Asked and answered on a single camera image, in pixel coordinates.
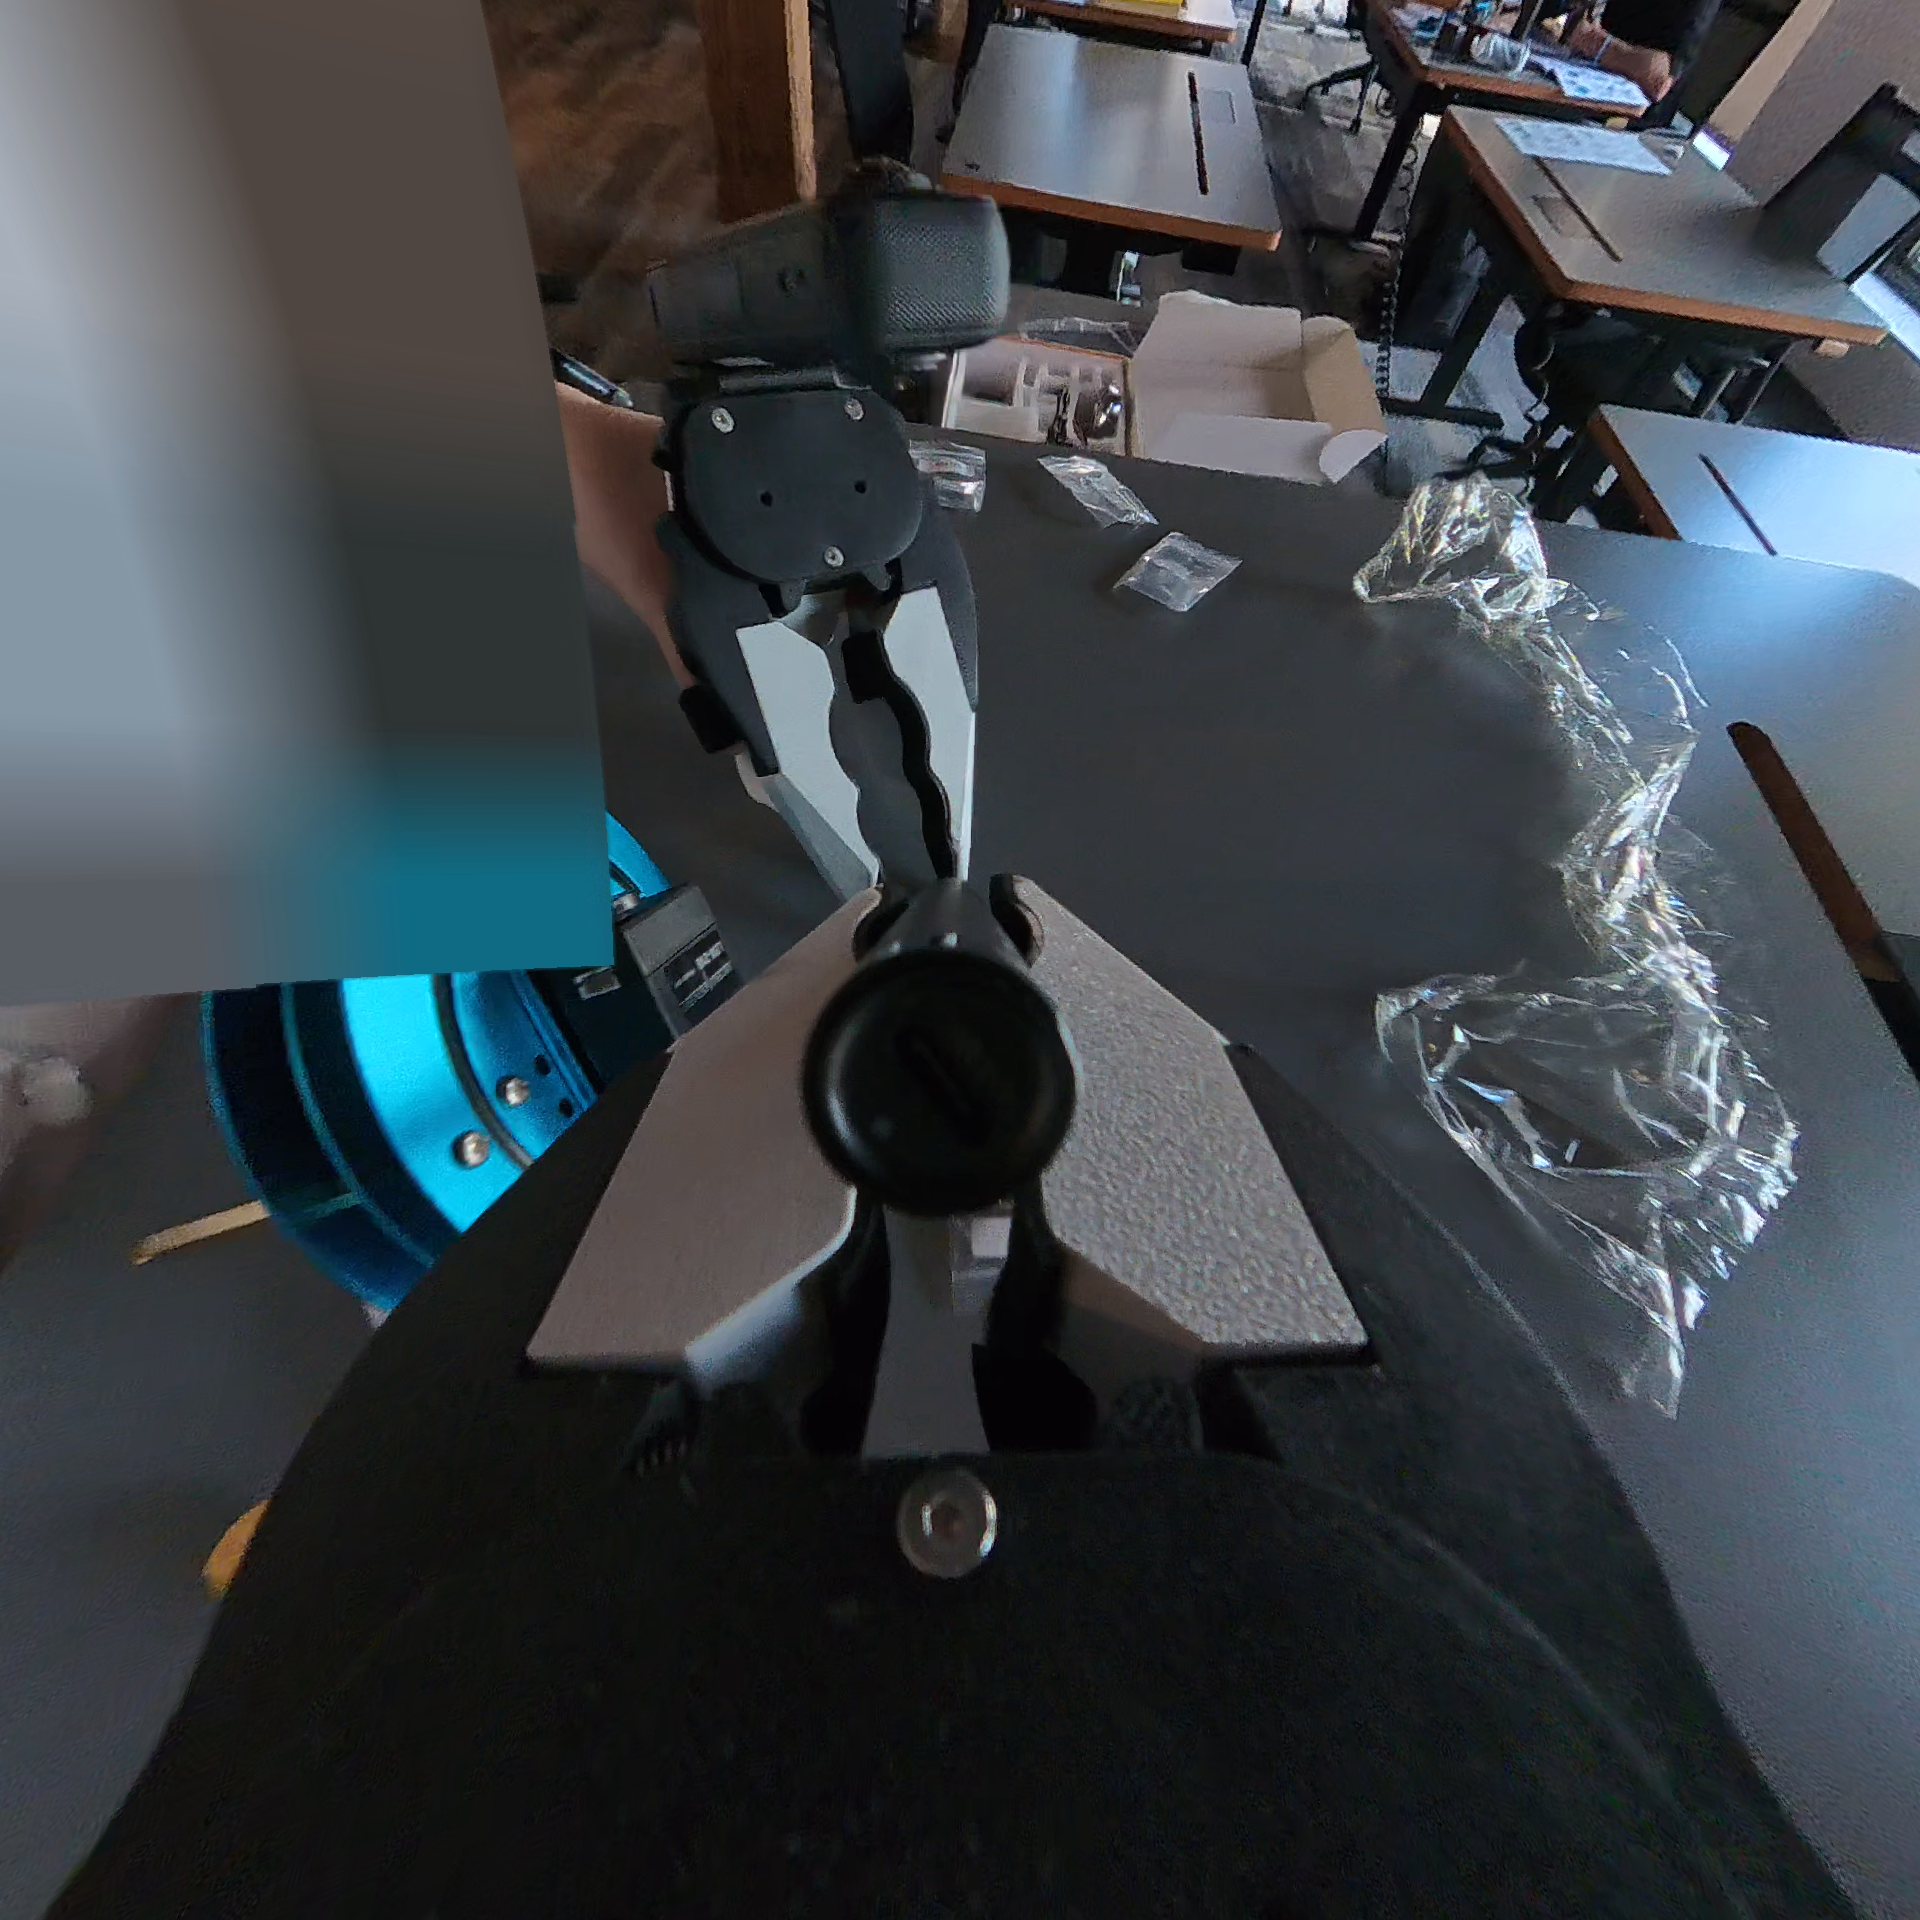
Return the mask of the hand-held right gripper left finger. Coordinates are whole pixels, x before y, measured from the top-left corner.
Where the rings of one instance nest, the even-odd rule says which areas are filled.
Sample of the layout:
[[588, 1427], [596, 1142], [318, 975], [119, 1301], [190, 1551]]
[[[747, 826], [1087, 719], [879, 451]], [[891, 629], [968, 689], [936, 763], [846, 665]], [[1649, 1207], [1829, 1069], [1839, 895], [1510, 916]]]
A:
[[870, 887], [667, 1054], [633, 1140], [529, 1338], [534, 1379], [679, 1379], [801, 1413], [830, 1370], [817, 1271], [857, 1226], [853, 1188], [807, 1129], [813, 1025], [852, 981]]

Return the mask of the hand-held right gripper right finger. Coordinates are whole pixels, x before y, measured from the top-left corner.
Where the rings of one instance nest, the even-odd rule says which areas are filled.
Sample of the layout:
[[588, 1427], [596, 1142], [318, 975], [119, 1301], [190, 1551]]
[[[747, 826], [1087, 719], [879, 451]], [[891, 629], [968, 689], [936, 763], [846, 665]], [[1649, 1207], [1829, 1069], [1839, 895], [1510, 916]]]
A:
[[1011, 1207], [986, 1442], [1097, 1444], [1227, 1368], [1351, 1362], [1367, 1332], [1244, 1086], [1260, 1065], [1029, 879], [993, 887], [1075, 1058], [1062, 1146]]

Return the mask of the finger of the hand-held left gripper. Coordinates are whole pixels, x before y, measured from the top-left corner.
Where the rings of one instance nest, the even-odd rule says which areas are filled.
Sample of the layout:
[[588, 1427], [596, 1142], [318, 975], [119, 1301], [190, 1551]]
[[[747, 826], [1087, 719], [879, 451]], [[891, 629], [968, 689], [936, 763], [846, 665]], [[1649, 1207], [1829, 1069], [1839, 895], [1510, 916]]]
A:
[[844, 684], [861, 721], [861, 788], [877, 781], [883, 834], [902, 883], [967, 882], [972, 873], [972, 777], [977, 695], [960, 667], [937, 590], [850, 602]]
[[846, 612], [792, 612], [739, 634], [773, 771], [743, 771], [794, 834], [834, 899], [928, 882], [920, 802], [894, 711], [852, 693]]

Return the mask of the black cylindrical part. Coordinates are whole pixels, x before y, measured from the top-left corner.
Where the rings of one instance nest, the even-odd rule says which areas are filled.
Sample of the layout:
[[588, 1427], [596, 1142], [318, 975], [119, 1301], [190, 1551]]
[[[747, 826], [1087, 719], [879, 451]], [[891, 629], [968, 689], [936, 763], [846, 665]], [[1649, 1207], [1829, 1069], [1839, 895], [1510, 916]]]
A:
[[993, 899], [937, 879], [885, 908], [817, 1011], [805, 1125], [859, 1200], [911, 1216], [984, 1214], [1038, 1185], [1068, 1142], [1068, 1021]]

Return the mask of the blue round metal robot base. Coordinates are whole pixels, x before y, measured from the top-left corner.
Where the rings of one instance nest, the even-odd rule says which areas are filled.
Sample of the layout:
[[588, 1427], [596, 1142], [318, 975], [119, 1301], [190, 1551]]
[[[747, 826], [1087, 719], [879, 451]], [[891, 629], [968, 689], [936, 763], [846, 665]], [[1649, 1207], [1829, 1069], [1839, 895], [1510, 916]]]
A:
[[607, 822], [607, 969], [265, 982], [201, 998], [206, 1094], [253, 1200], [382, 1321], [670, 1043], [624, 936], [688, 897]]

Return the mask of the dark grey desk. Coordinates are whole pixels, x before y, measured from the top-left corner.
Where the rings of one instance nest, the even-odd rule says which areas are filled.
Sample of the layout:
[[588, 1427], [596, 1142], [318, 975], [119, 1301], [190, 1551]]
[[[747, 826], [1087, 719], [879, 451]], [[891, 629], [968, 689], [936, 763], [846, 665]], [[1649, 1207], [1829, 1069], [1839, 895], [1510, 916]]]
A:
[[[1556, 1342], [1610, 1296], [1532, 1267], [1500, 1194], [1381, 1061], [1381, 991], [1579, 965], [1548, 863], [1579, 805], [1526, 689], [1444, 608], [1351, 580], [1371, 495], [1128, 470], [1240, 557], [1188, 616], [1113, 581], [1027, 456], [964, 521], [982, 608], [975, 856], [1016, 870], [1249, 1043], [1471, 1250]], [[1664, 636], [1703, 702], [1674, 815], [1727, 916], [1730, 996], [1797, 1181], [1688, 1344], [1673, 1420], [1579, 1381], [1716, 1692], [1855, 1906], [1914, 1915], [1914, 1076], [1727, 727], [1765, 733], [1914, 926], [1914, 593], [1583, 530], [1550, 570]], [[202, 1562], [274, 1489], [373, 1342], [357, 1302], [249, 1229], [155, 1267], [138, 1235], [241, 1194], [206, 1110], [193, 1003], [5, 1271], [5, 1915], [41, 1915], [149, 1761], [213, 1603]]]

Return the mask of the grey desk with wooden trim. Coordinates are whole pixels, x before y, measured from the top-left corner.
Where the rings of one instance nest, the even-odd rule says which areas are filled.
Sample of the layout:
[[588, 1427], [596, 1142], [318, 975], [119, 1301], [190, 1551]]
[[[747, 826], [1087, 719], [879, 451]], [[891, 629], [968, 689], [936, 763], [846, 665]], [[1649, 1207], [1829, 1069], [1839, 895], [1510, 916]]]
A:
[[1602, 408], [1589, 427], [1660, 540], [1916, 581], [1916, 453]]
[[1449, 112], [1437, 142], [1463, 169], [1496, 303], [1839, 353], [1885, 340], [1851, 288], [1763, 237], [1763, 210], [1694, 151], [1664, 173], [1532, 156], [1483, 111]]
[[1444, 10], [1432, 6], [1359, 8], [1359, 31], [1378, 66], [1378, 81], [1397, 105], [1414, 103], [1414, 116], [1449, 105], [1480, 105], [1498, 112], [1543, 112], [1635, 122], [1653, 107], [1639, 85], [1565, 52], [1558, 42], [1516, 40], [1507, 56], [1483, 61], [1468, 47], [1437, 51]]
[[993, 27], [937, 184], [1003, 210], [1273, 253], [1281, 215], [1236, 61]]

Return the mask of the person's left hand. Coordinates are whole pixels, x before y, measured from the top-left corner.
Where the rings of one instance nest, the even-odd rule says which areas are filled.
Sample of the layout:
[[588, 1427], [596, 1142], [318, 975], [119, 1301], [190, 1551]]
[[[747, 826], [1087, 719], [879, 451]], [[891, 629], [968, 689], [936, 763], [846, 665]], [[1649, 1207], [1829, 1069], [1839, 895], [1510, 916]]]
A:
[[556, 402], [580, 563], [635, 612], [667, 672], [688, 689], [667, 622], [675, 576], [655, 540], [667, 513], [667, 474], [654, 461], [662, 422], [566, 383]]

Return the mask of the black servo motor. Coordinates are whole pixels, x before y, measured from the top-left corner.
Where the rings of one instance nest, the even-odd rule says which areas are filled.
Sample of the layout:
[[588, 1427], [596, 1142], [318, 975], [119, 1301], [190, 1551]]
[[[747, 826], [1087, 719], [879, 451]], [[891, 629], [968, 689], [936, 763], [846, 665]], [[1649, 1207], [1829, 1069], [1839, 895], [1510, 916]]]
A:
[[654, 1007], [665, 1043], [682, 1039], [739, 991], [739, 972], [705, 895], [670, 887], [614, 901], [616, 965]]

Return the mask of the crumpled clear plastic wrap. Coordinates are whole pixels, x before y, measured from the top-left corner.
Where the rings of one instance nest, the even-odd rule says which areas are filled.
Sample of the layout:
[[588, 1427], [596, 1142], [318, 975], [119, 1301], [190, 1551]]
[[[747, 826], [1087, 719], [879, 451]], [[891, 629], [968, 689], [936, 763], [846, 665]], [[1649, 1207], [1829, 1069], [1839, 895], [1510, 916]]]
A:
[[1358, 570], [1373, 608], [1432, 604], [1545, 721], [1572, 826], [1550, 876], [1567, 965], [1444, 972], [1376, 998], [1381, 1058], [1533, 1239], [1612, 1301], [1596, 1366], [1673, 1420], [1709, 1296], [1797, 1179], [1769, 1025], [1727, 987], [1713, 849], [1674, 819], [1699, 693], [1661, 636], [1553, 573], [1526, 505], [1483, 474], [1412, 490]]

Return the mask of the white cardboard box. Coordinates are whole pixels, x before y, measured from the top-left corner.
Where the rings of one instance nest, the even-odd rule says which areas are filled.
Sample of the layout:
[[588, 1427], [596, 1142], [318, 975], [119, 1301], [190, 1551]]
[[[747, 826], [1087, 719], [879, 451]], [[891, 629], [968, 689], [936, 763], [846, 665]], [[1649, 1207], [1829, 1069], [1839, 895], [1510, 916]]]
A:
[[1193, 293], [1130, 319], [1027, 319], [950, 357], [937, 422], [1088, 456], [1335, 486], [1385, 443], [1351, 328]]

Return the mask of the pale yellow stick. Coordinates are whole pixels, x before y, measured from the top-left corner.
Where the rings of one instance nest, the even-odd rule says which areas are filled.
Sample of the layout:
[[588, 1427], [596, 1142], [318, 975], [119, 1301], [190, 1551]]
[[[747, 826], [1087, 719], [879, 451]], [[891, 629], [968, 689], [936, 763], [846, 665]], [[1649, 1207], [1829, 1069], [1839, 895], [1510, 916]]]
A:
[[269, 1226], [271, 1220], [274, 1214], [262, 1201], [245, 1201], [230, 1210], [201, 1214], [188, 1223], [160, 1227], [151, 1235], [140, 1235], [133, 1243], [131, 1265], [149, 1267], [175, 1254], [193, 1250], [196, 1245], [209, 1245], [213, 1241]]

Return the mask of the white paper sheet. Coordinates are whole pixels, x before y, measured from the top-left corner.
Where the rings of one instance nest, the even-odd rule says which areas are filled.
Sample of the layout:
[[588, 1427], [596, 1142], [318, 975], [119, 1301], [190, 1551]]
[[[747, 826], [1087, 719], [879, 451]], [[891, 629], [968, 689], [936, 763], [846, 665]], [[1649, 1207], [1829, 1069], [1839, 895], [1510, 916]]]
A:
[[1496, 122], [1516, 155], [1543, 165], [1595, 165], [1615, 173], [1668, 176], [1673, 155], [1652, 146], [1642, 134], [1608, 130], [1583, 122], [1543, 121], [1528, 116], [1496, 116]]

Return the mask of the wooden post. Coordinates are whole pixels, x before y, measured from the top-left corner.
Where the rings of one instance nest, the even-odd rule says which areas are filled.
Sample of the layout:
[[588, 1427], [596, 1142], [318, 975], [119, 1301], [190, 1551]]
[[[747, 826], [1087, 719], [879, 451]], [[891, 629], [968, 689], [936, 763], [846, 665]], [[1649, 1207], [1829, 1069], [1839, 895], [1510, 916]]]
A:
[[739, 225], [817, 193], [807, 2], [696, 2], [717, 212]]

